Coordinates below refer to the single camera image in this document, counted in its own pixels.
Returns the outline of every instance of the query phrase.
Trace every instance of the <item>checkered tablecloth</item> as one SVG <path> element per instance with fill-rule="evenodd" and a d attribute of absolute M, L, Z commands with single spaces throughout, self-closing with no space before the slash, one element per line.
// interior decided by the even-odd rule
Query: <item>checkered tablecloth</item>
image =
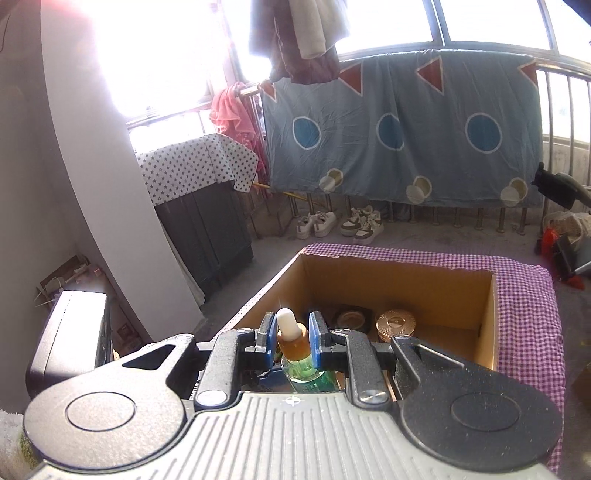
<path fill-rule="evenodd" d="M 301 253 L 494 272 L 498 293 L 499 372 L 548 395 L 564 417 L 562 328 L 552 278 L 545 268 L 524 265 L 504 257 L 417 252 L 361 245 L 313 244 L 305 247 Z M 255 296 L 244 309 L 250 309 L 257 300 Z M 561 451 L 562 438 L 548 461 L 548 467 L 554 473 L 558 472 Z"/>

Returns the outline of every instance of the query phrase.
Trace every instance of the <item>white dropper cap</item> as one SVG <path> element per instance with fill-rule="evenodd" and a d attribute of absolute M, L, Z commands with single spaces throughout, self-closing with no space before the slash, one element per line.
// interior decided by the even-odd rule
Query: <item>white dropper cap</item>
<path fill-rule="evenodd" d="M 296 316 L 290 309 L 277 310 L 277 325 L 281 330 L 282 341 L 293 342 L 301 337 L 301 330 L 297 325 Z"/>

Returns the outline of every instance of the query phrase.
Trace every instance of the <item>sneaker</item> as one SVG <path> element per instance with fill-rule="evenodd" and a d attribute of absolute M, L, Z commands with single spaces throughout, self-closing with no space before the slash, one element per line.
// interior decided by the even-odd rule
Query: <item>sneaker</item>
<path fill-rule="evenodd" d="M 336 225 L 336 215 L 333 212 L 318 212 L 314 221 L 315 236 L 326 236 Z"/>
<path fill-rule="evenodd" d="M 371 205 L 365 208 L 351 208 L 351 216 L 345 220 L 340 226 L 340 233 L 344 236 L 355 236 L 361 225 L 365 222 L 365 218 L 374 211 Z"/>
<path fill-rule="evenodd" d="M 295 235 L 297 236 L 297 238 L 299 238 L 300 240 L 304 240 L 311 235 L 315 219 L 316 215 L 308 214 L 301 217 L 297 221 L 297 226 L 295 227 Z"/>
<path fill-rule="evenodd" d="M 356 245 L 369 245 L 383 231 L 384 226 L 382 225 L 381 215 L 379 212 L 374 212 L 366 217 L 361 228 L 357 230 L 353 243 Z"/>

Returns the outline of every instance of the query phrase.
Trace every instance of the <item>white wall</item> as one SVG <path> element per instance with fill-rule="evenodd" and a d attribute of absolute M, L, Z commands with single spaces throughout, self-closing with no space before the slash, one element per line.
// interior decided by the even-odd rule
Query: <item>white wall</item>
<path fill-rule="evenodd" d="M 39 161 L 24 93 L 30 13 L 28 0 L 13 10 L 0 53 L 0 408 L 7 411 L 28 403 L 25 371 L 47 317 L 33 305 L 35 285 L 76 252 Z"/>
<path fill-rule="evenodd" d="M 95 265 L 98 265 L 107 275 L 118 296 L 119 304 L 127 319 L 144 338 L 150 340 L 150 336 L 139 322 L 135 312 L 127 302 L 121 289 L 117 285 L 115 277 L 95 239 L 90 233 L 86 219 L 80 210 L 76 194 L 72 189 L 70 178 L 61 157 L 60 146 L 57 142 L 53 128 L 51 110 L 47 100 L 45 84 L 45 72 L 43 70 L 43 57 L 41 55 L 41 0 L 21 0 L 27 4 L 27 15 L 24 17 L 21 31 L 23 38 L 27 40 L 27 61 L 24 64 L 24 76 L 27 80 L 22 86 L 23 94 L 29 106 L 30 117 L 33 123 L 33 132 L 39 150 L 40 160 L 45 167 L 47 178 L 56 194 L 57 203 L 70 227 L 77 250 L 88 257 Z"/>
<path fill-rule="evenodd" d="M 102 257 L 154 340 L 192 331 L 203 315 L 150 202 L 89 23 L 64 2 L 42 0 L 41 43 L 59 149 Z"/>

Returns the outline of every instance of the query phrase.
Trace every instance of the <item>cardboard box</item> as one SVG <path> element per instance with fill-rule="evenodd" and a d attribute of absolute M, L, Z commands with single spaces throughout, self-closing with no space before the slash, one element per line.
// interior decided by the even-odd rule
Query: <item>cardboard box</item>
<path fill-rule="evenodd" d="M 498 366 L 496 281 L 486 270 L 297 254 L 228 322 L 224 330 L 257 328 L 265 312 L 287 307 L 307 323 L 312 310 L 339 304 L 371 309 L 368 333 L 384 311 L 412 312 L 414 336 L 490 369 Z"/>

